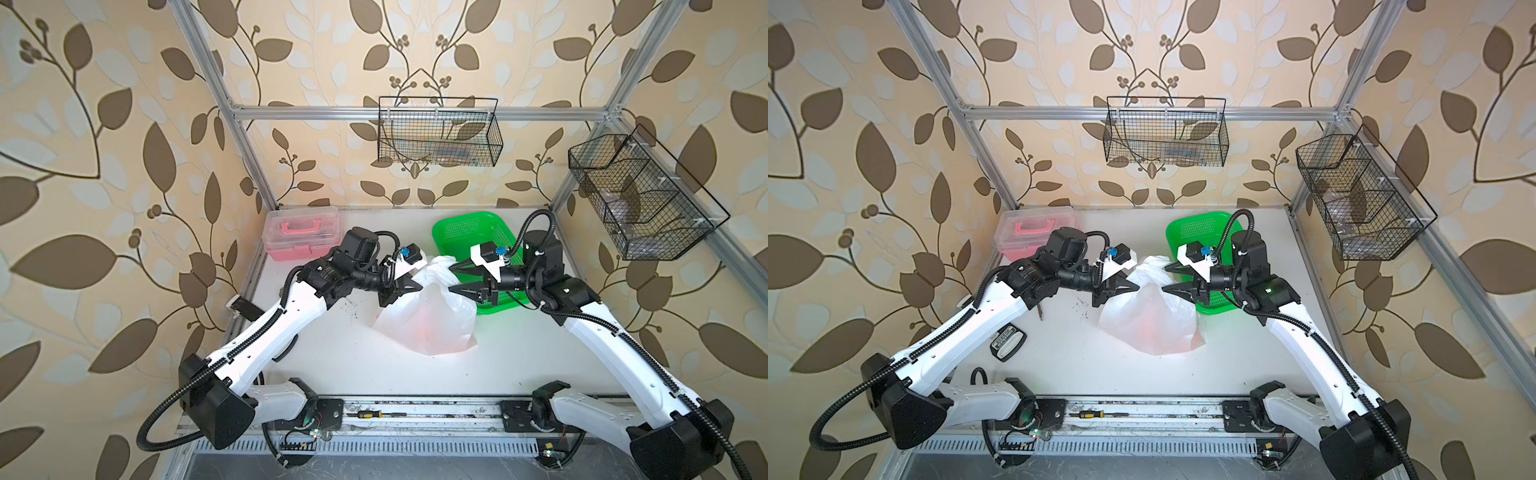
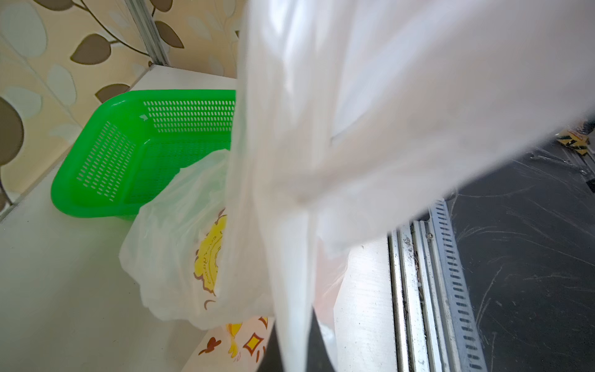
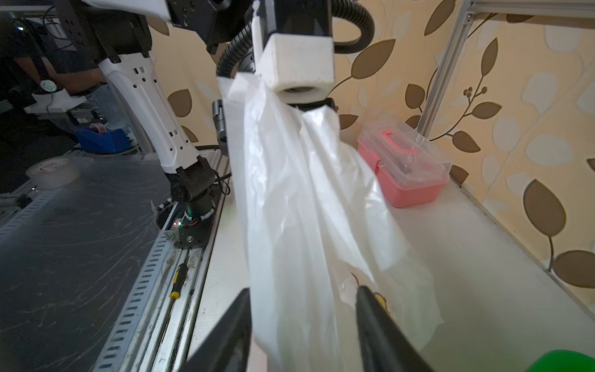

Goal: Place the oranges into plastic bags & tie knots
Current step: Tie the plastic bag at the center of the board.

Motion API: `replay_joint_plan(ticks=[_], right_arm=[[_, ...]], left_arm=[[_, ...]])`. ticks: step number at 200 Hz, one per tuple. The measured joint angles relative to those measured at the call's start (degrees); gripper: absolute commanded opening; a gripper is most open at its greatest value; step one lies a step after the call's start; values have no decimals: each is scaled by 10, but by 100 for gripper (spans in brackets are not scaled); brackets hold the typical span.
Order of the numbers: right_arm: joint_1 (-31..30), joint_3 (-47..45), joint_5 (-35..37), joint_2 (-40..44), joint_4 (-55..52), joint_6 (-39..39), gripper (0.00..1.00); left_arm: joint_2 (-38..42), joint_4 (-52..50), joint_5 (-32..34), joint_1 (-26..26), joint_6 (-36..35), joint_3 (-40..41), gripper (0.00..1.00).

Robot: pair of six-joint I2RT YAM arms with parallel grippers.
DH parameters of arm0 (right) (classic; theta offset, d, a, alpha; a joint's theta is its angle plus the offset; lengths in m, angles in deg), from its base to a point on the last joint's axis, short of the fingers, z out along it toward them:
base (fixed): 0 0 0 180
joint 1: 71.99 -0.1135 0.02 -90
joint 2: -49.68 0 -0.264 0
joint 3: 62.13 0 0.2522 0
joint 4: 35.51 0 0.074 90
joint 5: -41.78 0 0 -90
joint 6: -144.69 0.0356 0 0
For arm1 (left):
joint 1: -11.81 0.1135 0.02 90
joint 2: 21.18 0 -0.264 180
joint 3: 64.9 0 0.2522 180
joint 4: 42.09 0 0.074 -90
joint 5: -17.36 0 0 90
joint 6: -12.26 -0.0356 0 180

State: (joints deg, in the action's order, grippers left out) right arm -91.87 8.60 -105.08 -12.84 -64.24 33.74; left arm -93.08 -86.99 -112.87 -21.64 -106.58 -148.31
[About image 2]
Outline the white printed plastic bag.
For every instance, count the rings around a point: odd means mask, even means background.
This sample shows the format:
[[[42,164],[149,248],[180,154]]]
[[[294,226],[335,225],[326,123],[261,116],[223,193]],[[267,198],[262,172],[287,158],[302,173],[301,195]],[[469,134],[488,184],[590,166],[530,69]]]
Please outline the white printed plastic bag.
[[[119,254],[202,330],[272,316],[306,368],[334,257],[594,110],[592,1],[250,1],[229,150],[183,168]]]

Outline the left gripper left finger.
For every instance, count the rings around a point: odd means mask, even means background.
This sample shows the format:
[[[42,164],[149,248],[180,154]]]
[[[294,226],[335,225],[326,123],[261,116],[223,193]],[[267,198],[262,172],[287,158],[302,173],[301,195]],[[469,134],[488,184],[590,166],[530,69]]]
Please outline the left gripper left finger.
[[[284,372],[276,325],[272,328],[271,337],[267,344],[267,351],[264,353],[264,357],[260,362],[257,372]]]

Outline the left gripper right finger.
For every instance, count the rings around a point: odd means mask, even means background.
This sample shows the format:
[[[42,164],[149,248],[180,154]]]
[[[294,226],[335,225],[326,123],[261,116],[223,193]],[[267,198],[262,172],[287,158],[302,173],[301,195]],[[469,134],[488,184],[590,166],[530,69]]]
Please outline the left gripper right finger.
[[[311,313],[311,328],[308,339],[307,372],[335,372],[329,359],[322,332],[315,314]]]

